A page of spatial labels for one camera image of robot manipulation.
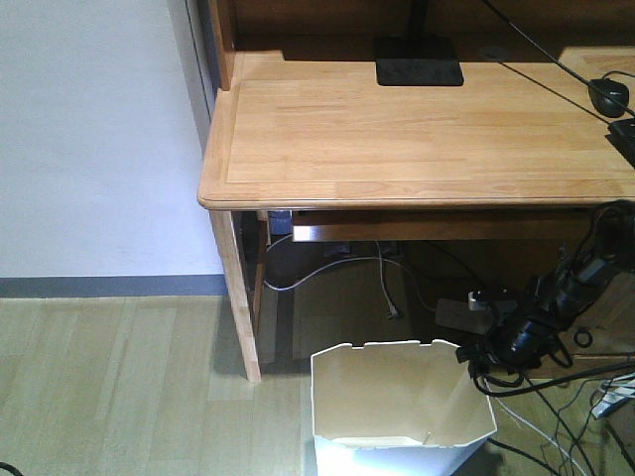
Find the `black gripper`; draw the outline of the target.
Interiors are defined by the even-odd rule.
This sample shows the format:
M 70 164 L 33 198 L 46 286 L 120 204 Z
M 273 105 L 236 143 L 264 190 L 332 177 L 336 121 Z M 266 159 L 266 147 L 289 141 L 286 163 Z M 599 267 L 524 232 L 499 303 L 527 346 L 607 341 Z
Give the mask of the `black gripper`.
M 495 368 L 493 364 L 509 370 L 537 369 L 550 350 L 550 340 L 558 333 L 545 323 L 510 317 L 488 334 L 488 349 L 482 342 L 459 346 L 455 357 L 458 363 L 469 362 L 471 379 L 487 379 Z

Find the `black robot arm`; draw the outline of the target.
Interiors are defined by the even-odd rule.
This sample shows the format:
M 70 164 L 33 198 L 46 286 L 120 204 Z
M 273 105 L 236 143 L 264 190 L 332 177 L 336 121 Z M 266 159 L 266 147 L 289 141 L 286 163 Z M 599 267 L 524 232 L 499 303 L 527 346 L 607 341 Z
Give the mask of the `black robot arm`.
M 493 321 L 474 344 L 455 355 L 472 377 L 492 365 L 520 374 L 541 366 L 548 355 L 557 365 L 572 366 L 560 340 L 574 321 L 599 300 L 612 280 L 634 271 L 634 203 L 616 200 L 596 206 L 589 228 L 574 254 L 543 277 L 533 277 L 520 294 L 502 288 L 469 295 L 471 310 L 488 310 Z

